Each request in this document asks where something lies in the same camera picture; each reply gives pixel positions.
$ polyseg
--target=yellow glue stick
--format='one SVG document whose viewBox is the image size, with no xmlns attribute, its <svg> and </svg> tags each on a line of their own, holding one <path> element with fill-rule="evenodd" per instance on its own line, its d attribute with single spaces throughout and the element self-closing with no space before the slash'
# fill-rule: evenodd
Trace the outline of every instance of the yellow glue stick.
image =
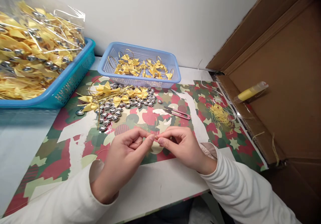
<svg viewBox="0 0 321 224">
<path fill-rule="evenodd" d="M 250 87 L 249 89 L 246 89 L 245 91 L 241 92 L 239 95 L 237 95 L 234 98 L 235 102 L 241 103 L 250 97 L 253 97 L 257 93 L 261 92 L 262 90 L 266 89 L 269 85 L 266 82 L 260 82 L 257 85 L 254 85 Z"/>
</svg>

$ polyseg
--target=light blue basket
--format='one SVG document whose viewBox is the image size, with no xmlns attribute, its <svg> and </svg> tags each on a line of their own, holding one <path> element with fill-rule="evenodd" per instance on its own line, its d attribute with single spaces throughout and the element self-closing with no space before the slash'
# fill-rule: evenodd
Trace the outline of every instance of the light blue basket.
<svg viewBox="0 0 321 224">
<path fill-rule="evenodd" d="M 138 77 L 114 74 L 115 66 L 116 64 L 118 64 L 119 60 L 118 52 L 122 52 L 123 54 L 125 54 L 126 49 L 131 50 L 134 53 L 135 58 L 139 58 L 141 61 L 146 61 L 146 59 L 151 58 L 156 62 L 156 56 L 159 56 L 162 60 L 162 63 L 167 67 L 168 72 L 171 69 L 174 69 L 172 80 L 142 77 L 142 72 Z M 132 53 L 130 51 L 126 51 L 126 54 L 132 57 Z M 100 75 L 109 77 L 115 83 L 121 83 L 124 85 L 170 88 L 173 84 L 179 83 L 181 81 L 181 74 L 178 68 L 178 63 L 176 57 L 172 53 L 120 42 L 112 42 L 111 44 L 109 44 L 102 59 L 100 60 L 98 72 Z"/>
<path fill-rule="evenodd" d="M 57 79 L 40 96 L 28 100 L 0 100 L 0 107 L 7 108 L 50 108 L 63 107 L 70 99 L 80 81 L 95 61 L 94 47 L 96 43 L 85 38 L 86 46 L 73 62 L 57 77 Z"/>
</svg>

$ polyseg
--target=table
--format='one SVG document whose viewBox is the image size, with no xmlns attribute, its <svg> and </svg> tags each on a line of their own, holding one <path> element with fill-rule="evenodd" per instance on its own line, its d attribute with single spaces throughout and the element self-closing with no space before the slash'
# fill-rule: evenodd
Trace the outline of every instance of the table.
<svg viewBox="0 0 321 224">
<path fill-rule="evenodd" d="M 91 70 L 97 69 L 100 59 L 96 57 Z M 194 84 L 193 80 L 212 81 L 204 70 L 180 67 L 180 72 L 181 84 Z M 59 110 L 0 109 L 0 215 L 5 212 L 58 113 Z M 108 223 L 145 215 L 146 210 L 158 209 L 207 189 L 198 174 L 177 159 L 140 166 L 108 212 L 114 213 Z"/>
</svg>

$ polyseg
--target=white sleeve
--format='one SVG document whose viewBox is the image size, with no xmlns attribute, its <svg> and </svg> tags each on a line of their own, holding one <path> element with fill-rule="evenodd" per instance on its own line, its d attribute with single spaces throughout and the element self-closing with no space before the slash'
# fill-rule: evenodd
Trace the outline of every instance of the white sleeve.
<svg viewBox="0 0 321 224">
<path fill-rule="evenodd" d="M 217 168 L 209 175 L 200 176 L 234 220 L 244 224 L 300 223 L 265 178 L 246 165 L 229 160 L 216 147 L 216 153 L 210 152 L 217 154 Z"/>
<path fill-rule="evenodd" d="M 1 219 L 0 223 L 96 223 L 115 202 L 101 204 L 91 192 L 90 183 L 103 166 L 103 162 L 95 160 L 76 176 Z"/>
</svg>

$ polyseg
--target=plastic bag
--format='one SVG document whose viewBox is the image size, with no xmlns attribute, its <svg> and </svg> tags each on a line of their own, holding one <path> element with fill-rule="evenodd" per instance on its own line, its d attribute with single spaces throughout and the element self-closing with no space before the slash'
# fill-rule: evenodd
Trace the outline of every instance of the plastic bag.
<svg viewBox="0 0 321 224">
<path fill-rule="evenodd" d="M 42 94 L 85 46 L 84 22 L 54 0 L 0 0 L 0 98 Z"/>
</svg>

